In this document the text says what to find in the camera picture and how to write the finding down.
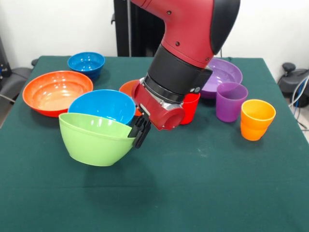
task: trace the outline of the purple bowl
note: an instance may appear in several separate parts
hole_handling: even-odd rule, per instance
[[[217,87],[221,83],[235,82],[241,84],[242,82],[242,72],[237,66],[228,61],[213,58],[209,62],[208,67],[213,73],[201,90],[201,98],[215,99]]]

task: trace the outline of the white wall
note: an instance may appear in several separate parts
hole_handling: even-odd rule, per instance
[[[116,56],[113,0],[0,0],[0,36],[11,66],[40,55]]]
[[[262,57],[275,79],[287,61],[309,68],[309,1],[242,0],[223,56]]]
[[[241,0],[225,57],[262,57],[277,79],[281,65],[309,68],[309,1]],[[12,67],[40,55],[91,50],[116,56],[113,0],[0,0],[0,35]]]

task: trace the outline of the bowl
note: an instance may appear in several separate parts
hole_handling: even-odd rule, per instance
[[[116,90],[101,89],[77,98],[69,107],[68,112],[95,115],[129,124],[135,114],[135,103],[127,94]]]
[[[92,166],[112,166],[133,147],[131,127],[103,117],[63,113],[60,132],[69,155]]]
[[[234,64],[219,59],[213,58],[208,67],[213,73],[205,86],[201,90],[201,98],[215,99],[217,95],[217,87],[225,82],[235,82],[241,84],[242,72]]]
[[[35,111],[58,117],[68,111],[71,103],[93,90],[92,81],[73,71],[49,72],[30,81],[23,91],[24,102]]]
[[[105,64],[105,57],[95,52],[78,53],[68,60],[68,66],[73,71],[85,74],[92,81],[100,76],[100,72]]]
[[[132,89],[136,85],[137,82],[139,82],[139,80],[133,80],[133,81],[129,81],[129,82],[124,83],[120,87],[119,91],[127,94],[129,97],[132,98]],[[141,112],[137,108],[135,110],[135,116],[141,116]]]

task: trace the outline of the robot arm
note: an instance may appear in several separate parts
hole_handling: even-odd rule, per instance
[[[199,93],[212,71],[207,64],[222,48],[236,21],[240,0],[131,0],[163,19],[165,35],[144,78],[132,91],[142,121],[158,130],[177,127],[182,102]]]

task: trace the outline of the small blue bowl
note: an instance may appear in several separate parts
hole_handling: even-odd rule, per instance
[[[68,66],[73,71],[88,76],[95,81],[105,64],[105,57],[95,52],[82,52],[69,58]]]
[[[128,125],[135,110],[135,103],[127,94],[101,89],[77,98],[69,107],[68,113],[95,115]]]

